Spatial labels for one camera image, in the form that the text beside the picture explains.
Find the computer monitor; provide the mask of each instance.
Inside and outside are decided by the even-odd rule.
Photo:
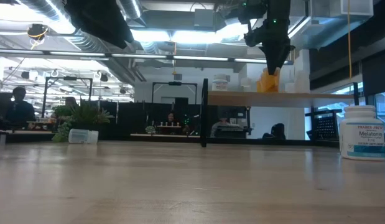
[[[6,117],[8,107],[11,103],[12,93],[0,93],[0,119]]]

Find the man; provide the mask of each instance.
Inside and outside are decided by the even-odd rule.
[[[210,137],[211,138],[215,138],[216,137],[217,127],[219,127],[219,126],[227,126],[227,125],[230,125],[227,122],[227,119],[226,118],[220,118],[220,121],[215,123],[215,124],[213,124],[213,126],[211,127]]]
[[[35,121],[35,109],[24,101],[26,90],[23,87],[16,87],[12,91],[14,101],[11,102],[7,111],[6,119],[11,124],[27,126],[27,121]]]

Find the bottle label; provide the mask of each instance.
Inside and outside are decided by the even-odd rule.
[[[384,126],[376,123],[346,123],[343,148],[348,156],[385,157]]]

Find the exposed ductwork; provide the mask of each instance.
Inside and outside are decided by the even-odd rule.
[[[159,49],[155,42],[140,42],[141,47],[147,54],[159,54]]]
[[[128,19],[136,20],[142,15],[142,7],[139,0],[117,0],[121,11],[126,15]],[[159,54],[159,49],[155,42],[140,42],[141,47],[147,54]]]
[[[63,32],[64,30],[75,30],[70,22],[68,14],[63,9],[61,0],[16,0],[19,4],[27,6],[38,14],[46,16],[51,22],[51,28],[57,32]],[[74,46],[78,47],[84,52],[107,52],[107,47],[96,37],[93,37],[82,31],[77,31],[75,34],[77,37],[67,37],[66,39]],[[110,59],[108,61],[100,62],[107,66],[116,78],[121,82],[133,84],[135,77],[129,71],[123,69],[123,67]]]
[[[117,0],[121,11],[128,19],[138,19],[142,15],[142,7],[139,0]]]

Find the table surface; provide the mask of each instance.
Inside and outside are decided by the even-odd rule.
[[[385,224],[385,162],[336,149],[8,144],[0,224]]]

